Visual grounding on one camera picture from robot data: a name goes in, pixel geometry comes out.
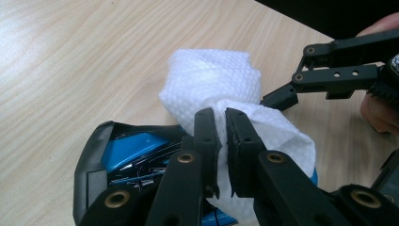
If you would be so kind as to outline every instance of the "black and blue object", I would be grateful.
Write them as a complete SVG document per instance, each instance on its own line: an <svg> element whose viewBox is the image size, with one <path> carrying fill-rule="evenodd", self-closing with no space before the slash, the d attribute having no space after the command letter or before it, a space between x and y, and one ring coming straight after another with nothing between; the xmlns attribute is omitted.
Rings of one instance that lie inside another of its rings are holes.
<svg viewBox="0 0 399 226"><path fill-rule="evenodd" d="M204 132L209 135L207 127ZM102 197L106 191L112 192L114 189L124 187L124 190L131 192L141 202L135 204L139 209L136 212L141 213L134 220L137 225L145 220L149 212L149 204L152 203L155 191L159 187L160 180L165 174L169 159L174 153L182 148L183 137L187 133L180 125L170 126L133 126L118 122L105 122L99 125L89 138L85 149L77 164L74 175L73 192L73 217L76 225L96 225L100 223L107 225L114 221L109 216L109 210L106 208L104 216L101 218L101 210L95 211L98 216L96 220L84 221L84 215L97 199ZM198 149L206 151L209 148L210 140L204 143L198 143ZM217 160L217 156L207 156L207 159ZM218 196L218 188L215 182L214 171L205 171L204 190L206 197ZM182 192L179 187L173 188ZM117 218L122 216L122 209L118 208ZM129 216L134 216L130 209ZM204 200L200 211L202 225L233 225L236 220L213 207Z"/></svg>

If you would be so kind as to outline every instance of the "human hand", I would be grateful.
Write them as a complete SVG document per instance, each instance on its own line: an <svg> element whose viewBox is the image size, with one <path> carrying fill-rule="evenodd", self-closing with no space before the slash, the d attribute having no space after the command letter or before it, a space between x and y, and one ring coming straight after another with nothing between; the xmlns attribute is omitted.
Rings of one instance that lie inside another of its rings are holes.
<svg viewBox="0 0 399 226"><path fill-rule="evenodd" d="M375 24L358 33L358 36L399 28L399 12L382 18ZM391 133L399 136L399 113L389 104L372 94L366 94L360 107L361 116L378 133Z"/></svg>

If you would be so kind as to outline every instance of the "white wipe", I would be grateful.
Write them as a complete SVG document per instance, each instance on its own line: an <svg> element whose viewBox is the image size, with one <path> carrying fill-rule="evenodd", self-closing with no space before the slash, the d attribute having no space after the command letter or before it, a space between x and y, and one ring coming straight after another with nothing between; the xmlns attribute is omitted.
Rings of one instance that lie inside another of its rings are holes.
<svg viewBox="0 0 399 226"><path fill-rule="evenodd" d="M245 112L269 150L289 154L311 177L315 165L313 141L300 133L275 109L258 105L261 73L249 63L249 54L216 49L182 49L169 59L169 74L159 97L165 108L188 134L194 134L194 116L207 107L215 112L215 123L222 144L219 152L217 184L220 199L208 199L240 225L259 225L253 199L231 198L227 169L227 107Z"/></svg>

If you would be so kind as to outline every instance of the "blue plastic part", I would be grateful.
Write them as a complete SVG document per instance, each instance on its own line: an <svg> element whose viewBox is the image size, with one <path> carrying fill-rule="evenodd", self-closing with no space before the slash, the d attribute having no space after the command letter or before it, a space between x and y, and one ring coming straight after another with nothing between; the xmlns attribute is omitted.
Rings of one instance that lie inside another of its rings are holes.
<svg viewBox="0 0 399 226"><path fill-rule="evenodd" d="M319 176L317 175L317 170L314 169L313 175L311 176L311 181L317 186L319 183Z"/></svg>
<svg viewBox="0 0 399 226"><path fill-rule="evenodd" d="M215 225L233 225L237 224L237 220L235 218L230 217L229 215L225 214L221 210L216 210L217 215L217 223L215 218L215 213L210 213L202 218L202 226L215 226Z"/></svg>
<svg viewBox="0 0 399 226"><path fill-rule="evenodd" d="M109 173L166 143L167 139L149 133L113 139L108 142L101 162Z"/></svg>

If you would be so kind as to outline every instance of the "wooden table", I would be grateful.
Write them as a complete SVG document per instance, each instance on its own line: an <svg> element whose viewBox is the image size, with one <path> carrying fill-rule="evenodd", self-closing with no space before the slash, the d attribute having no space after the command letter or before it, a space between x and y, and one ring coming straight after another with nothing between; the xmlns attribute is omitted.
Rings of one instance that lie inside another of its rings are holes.
<svg viewBox="0 0 399 226"><path fill-rule="evenodd" d="M0 225L73 225L73 172L100 123L176 123L158 93L177 49L249 52L266 94L329 41L251 0L2 1ZM315 141L327 191L370 186L399 147L361 118L363 95L302 94L284 112Z"/></svg>

